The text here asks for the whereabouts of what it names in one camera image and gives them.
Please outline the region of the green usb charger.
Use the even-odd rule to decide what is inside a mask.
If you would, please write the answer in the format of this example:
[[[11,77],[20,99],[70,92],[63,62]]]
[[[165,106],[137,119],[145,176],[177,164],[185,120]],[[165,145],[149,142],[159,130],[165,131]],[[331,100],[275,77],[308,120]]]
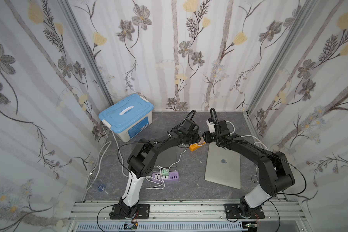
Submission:
[[[162,171],[161,171],[161,174],[162,174],[162,176],[163,177],[167,177],[167,176],[169,176],[169,170],[168,169],[162,169]]]

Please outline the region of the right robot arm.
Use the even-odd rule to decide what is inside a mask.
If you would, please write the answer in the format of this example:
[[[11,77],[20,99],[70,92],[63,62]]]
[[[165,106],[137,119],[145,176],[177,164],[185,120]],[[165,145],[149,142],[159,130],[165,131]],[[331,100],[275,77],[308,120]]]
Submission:
[[[248,142],[242,136],[230,134],[226,121],[207,121],[208,131],[202,135],[205,142],[216,143],[220,148],[230,150],[252,161],[259,169],[258,185],[240,198],[238,212],[249,218],[261,210],[261,205],[277,193],[295,184],[295,178],[286,155],[271,152]]]

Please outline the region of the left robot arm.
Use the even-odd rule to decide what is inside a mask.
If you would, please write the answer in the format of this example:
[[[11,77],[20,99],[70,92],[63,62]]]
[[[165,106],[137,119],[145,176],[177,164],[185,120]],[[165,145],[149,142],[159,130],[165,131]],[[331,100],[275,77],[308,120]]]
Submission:
[[[146,176],[151,174],[159,154],[181,144],[198,143],[200,141],[198,130],[198,124],[187,119],[168,131],[167,135],[162,138],[154,141],[139,140],[128,158],[129,180],[126,190],[111,215],[132,218],[138,208],[143,181]]]

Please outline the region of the silver laptop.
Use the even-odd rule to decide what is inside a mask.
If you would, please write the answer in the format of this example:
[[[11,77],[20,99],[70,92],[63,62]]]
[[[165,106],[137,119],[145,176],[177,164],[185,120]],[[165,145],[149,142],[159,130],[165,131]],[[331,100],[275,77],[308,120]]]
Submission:
[[[211,143],[206,162],[205,180],[241,189],[240,154]]]

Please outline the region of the orange power strip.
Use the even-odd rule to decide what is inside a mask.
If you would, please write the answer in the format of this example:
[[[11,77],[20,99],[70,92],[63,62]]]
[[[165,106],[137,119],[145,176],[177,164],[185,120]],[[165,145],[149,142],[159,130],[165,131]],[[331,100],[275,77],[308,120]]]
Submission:
[[[203,142],[203,143],[200,143],[200,144],[199,143],[195,143],[195,144],[190,145],[189,149],[190,149],[191,152],[193,152],[193,151],[197,150],[198,148],[204,146],[205,144],[206,144],[206,142]]]

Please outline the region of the purple power strip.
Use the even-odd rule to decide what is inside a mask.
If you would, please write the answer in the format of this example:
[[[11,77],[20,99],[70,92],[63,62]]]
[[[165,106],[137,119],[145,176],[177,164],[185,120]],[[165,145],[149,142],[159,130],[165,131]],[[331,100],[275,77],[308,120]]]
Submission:
[[[161,178],[160,173],[155,172],[155,173],[152,174],[152,178],[153,178],[153,181],[156,182],[156,183],[160,183],[162,181],[164,181],[164,182],[175,182],[175,181],[179,180],[179,172],[178,171],[169,172],[169,175],[163,176],[163,178]]]

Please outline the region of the blue lid storage box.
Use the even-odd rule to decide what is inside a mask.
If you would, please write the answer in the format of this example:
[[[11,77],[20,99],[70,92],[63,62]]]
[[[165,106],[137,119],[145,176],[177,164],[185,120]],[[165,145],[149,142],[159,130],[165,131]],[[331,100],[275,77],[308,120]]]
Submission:
[[[99,113],[99,119],[126,143],[152,123],[153,109],[147,99],[131,94]]]

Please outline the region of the small clear plastic cup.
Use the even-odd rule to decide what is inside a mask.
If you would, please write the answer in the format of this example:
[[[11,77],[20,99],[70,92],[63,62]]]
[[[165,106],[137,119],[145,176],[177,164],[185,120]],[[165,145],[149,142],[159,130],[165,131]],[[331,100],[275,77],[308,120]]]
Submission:
[[[92,183],[92,189],[98,192],[104,192],[106,189],[106,185],[101,179],[96,179]]]

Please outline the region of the small circuit board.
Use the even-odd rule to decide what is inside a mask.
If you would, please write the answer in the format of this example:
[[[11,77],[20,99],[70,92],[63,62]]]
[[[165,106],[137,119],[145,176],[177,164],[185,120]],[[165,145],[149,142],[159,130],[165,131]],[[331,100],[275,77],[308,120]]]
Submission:
[[[126,222],[126,223],[124,223],[124,229],[135,231],[138,229],[138,223],[137,222]]]

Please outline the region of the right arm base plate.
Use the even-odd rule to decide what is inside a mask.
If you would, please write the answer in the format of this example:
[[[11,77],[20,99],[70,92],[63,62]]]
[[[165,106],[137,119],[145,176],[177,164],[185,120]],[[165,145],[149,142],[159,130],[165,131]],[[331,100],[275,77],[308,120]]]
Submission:
[[[225,204],[227,219],[264,219],[265,214],[261,206],[250,208],[246,203]]]

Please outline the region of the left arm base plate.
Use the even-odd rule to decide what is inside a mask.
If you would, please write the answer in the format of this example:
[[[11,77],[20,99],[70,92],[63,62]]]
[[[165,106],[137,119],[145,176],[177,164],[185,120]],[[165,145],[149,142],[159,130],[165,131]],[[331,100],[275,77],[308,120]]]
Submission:
[[[115,204],[109,216],[111,219],[149,219],[150,204],[136,204],[128,207],[124,204]]]

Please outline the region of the aluminium frame rail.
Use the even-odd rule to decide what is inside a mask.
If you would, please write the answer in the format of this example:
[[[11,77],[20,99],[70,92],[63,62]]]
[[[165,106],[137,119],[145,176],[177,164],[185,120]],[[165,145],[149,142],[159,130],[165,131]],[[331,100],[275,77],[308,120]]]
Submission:
[[[226,221],[225,204],[236,204],[238,200],[141,200],[149,204],[149,221]],[[117,201],[86,201],[74,203],[68,217],[69,222],[101,222],[110,220],[109,213]],[[304,221],[306,216],[294,201],[270,200],[262,206],[265,218],[261,221]]]

